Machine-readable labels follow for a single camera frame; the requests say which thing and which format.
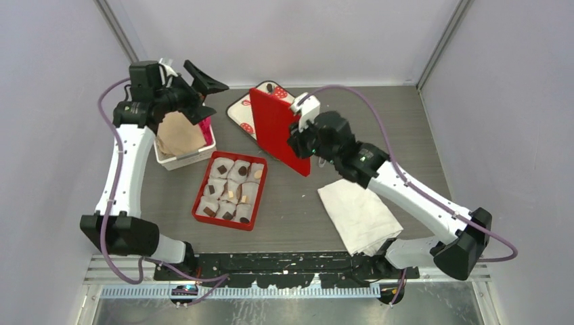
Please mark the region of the red box lid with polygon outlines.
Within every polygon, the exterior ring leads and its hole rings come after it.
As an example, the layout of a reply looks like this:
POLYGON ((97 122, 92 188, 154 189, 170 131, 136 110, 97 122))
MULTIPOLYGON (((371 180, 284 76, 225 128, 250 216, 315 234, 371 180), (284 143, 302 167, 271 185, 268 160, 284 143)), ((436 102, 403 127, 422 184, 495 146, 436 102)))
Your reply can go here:
POLYGON ((281 87, 271 93, 252 88, 249 97, 258 145, 300 175, 309 176, 310 159, 298 158, 288 144, 290 126, 299 121, 290 110, 293 97, 281 87))

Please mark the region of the dark chocolate bottom row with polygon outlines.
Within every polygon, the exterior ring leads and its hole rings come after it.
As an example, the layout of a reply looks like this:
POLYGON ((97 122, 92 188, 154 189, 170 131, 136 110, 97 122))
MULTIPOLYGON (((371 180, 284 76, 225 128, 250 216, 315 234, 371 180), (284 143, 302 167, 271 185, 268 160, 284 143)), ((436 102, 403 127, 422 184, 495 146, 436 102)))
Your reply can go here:
POLYGON ((234 214, 230 212, 225 212, 222 216, 224 220, 231 221, 234 218, 234 214))

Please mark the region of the metal tongs with grey handle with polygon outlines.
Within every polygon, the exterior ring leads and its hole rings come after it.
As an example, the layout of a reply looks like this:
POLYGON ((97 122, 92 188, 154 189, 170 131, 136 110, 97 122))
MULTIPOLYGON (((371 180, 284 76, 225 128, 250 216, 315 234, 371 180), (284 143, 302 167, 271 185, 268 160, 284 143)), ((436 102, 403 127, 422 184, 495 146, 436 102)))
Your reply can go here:
POLYGON ((323 158, 321 158, 321 157, 319 157, 318 160, 317 160, 317 165, 318 165, 318 167, 319 167, 319 168, 323 168, 323 167, 325 166, 325 164, 326 164, 326 160, 323 159, 323 158))

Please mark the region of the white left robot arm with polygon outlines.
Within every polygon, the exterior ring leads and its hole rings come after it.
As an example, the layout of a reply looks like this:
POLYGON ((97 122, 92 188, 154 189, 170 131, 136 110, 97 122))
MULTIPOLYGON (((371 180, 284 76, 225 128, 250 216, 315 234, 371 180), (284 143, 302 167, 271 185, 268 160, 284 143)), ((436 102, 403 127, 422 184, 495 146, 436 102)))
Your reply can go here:
POLYGON ((163 118, 180 112, 196 125, 216 113, 204 105, 206 97, 229 87, 189 60, 183 67, 192 83, 163 62, 129 66, 128 98, 117 104, 111 118, 104 117, 114 136, 106 185, 94 213, 81 217, 80 228, 107 257, 139 255, 171 263, 171 271, 187 280, 198 269, 191 246, 162 235, 155 223, 141 217, 144 172, 163 118))

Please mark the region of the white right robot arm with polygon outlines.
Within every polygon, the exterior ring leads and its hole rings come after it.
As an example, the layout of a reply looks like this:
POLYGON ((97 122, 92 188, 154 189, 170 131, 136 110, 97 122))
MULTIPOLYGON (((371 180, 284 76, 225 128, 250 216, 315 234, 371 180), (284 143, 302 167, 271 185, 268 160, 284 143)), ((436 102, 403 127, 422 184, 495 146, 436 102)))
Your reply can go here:
POLYGON ((435 265, 453 279, 468 279, 489 243, 490 212, 461 207, 394 167, 386 152, 356 140, 348 120, 335 111, 319 114, 302 129, 298 122, 292 123, 287 142, 297 157, 325 159, 344 179, 390 200, 433 233, 384 245, 384 254, 375 261, 382 277, 392 278, 409 267, 435 265))

